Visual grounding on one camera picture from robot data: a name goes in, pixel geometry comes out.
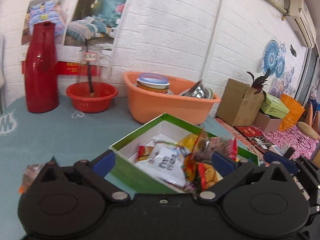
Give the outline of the green white cardboard box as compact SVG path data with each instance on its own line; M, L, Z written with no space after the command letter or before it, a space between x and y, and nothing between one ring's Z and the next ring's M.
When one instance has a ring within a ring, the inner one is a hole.
M116 165L111 173L137 193L195 192L195 186L187 181L184 187L175 186L148 175L135 167L135 163L147 159L154 147L154 140L176 144L180 139L189 134L199 135L202 129L176 116L164 113L111 145L110 149L116 155ZM217 137L210 132L207 133L209 137ZM236 137L231 135L219 137L236 139ZM247 159L257 164L258 156L239 146L237 139L236 142L238 147L236 160Z

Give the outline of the green shoe box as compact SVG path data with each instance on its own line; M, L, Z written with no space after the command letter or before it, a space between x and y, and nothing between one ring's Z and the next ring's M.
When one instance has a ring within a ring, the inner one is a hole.
M279 98L272 96L271 94L266 94L260 109L264 114L278 119L283 119L287 113L289 113L289 109L284 105L284 103Z

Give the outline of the dark red potted plant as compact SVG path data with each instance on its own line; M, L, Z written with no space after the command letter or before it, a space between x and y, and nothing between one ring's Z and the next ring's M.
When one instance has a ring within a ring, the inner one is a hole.
M267 78L270 75L270 69L268 69L264 75L259 76L257 78L255 78L251 72L247 72L247 74L249 74L250 77L252 78L251 87L255 89L254 94L259 94L259 93L265 94L265 92L263 91L263 88L266 85L265 82L267 81Z

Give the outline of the orange plastic bag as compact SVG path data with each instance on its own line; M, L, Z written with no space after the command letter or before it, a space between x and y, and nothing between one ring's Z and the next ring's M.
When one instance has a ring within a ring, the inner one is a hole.
M281 124L279 126L280 131L285 131L298 122L298 120L304 113L305 108L294 98L284 93L281 94L280 100L289 110L287 115L285 115L285 117L282 119Z

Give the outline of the red thermos jug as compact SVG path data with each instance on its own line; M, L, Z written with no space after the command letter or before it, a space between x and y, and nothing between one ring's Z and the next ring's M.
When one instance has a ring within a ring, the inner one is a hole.
M44 113L59 105L57 87L57 55L54 41L55 24L34 25L24 67L27 110Z

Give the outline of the brown pastry clear bag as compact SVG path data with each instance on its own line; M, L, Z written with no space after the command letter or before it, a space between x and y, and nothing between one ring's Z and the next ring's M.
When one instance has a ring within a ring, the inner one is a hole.
M212 162L213 153L223 154L233 160L238 156L238 147L235 138L209 137L202 129L192 150L192 157L198 162Z

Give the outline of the orange plastic basin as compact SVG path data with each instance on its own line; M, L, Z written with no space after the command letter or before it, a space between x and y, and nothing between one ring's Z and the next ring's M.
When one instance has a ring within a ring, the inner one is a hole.
M127 87L129 111L133 118L142 124L168 113L191 124L199 125L209 115L213 104L221 102L221 98L215 93L212 99L181 96L180 94L191 88L195 82L169 75L167 78L172 95L143 90L136 86L139 74L140 72L124 72L123 80Z

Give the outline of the bedding poster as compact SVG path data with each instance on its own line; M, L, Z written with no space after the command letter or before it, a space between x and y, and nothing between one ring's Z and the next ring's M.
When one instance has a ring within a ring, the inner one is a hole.
M127 0L30 0L21 44L29 45L35 25L51 22L55 43L66 48L84 45L112 51Z

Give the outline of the metal bowls in basin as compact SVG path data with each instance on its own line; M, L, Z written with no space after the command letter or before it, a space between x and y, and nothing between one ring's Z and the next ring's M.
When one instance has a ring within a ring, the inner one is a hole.
M200 80L193 87L181 92L179 96L188 96L198 99L212 99L213 91L204 86L203 81Z

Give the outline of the clear glass pitcher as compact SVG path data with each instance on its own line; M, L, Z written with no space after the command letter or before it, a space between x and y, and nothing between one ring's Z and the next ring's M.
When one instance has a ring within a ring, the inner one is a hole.
M77 82L109 82L112 57L102 46L83 46L80 50Z

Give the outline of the white air conditioner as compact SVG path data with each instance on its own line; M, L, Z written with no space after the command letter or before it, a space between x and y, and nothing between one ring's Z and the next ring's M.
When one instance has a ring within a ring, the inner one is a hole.
M313 48L316 44L316 29L304 0L285 0L285 18L305 48Z

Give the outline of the red cracker bag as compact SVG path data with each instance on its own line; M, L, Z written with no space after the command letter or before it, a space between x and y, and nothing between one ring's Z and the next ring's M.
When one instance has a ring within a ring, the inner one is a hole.
M202 192L223 180L211 164L196 161L191 154L185 157L183 171L186 181L193 184L197 192Z

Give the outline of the white blue snack bag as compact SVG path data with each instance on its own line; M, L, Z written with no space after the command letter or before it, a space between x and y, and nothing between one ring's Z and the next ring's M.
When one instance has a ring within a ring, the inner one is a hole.
M154 178L184 187L186 178L183 165L188 154L190 151L183 146L154 140L154 147L147 159L137 161L135 167Z

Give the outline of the small brown cardboard box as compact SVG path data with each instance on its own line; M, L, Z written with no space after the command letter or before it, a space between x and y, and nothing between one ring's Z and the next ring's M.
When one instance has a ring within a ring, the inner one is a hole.
M281 124L282 120L278 118L269 117L268 115L259 112L253 125L259 128L264 133L276 132Z

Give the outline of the red plastic basket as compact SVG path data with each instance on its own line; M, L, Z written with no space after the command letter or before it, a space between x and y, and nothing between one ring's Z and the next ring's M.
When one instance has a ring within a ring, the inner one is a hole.
M84 113L100 113L108 109L118 90L111 84L92 82L90 91L88 82L78 82L67 87L66 94L73 107Z

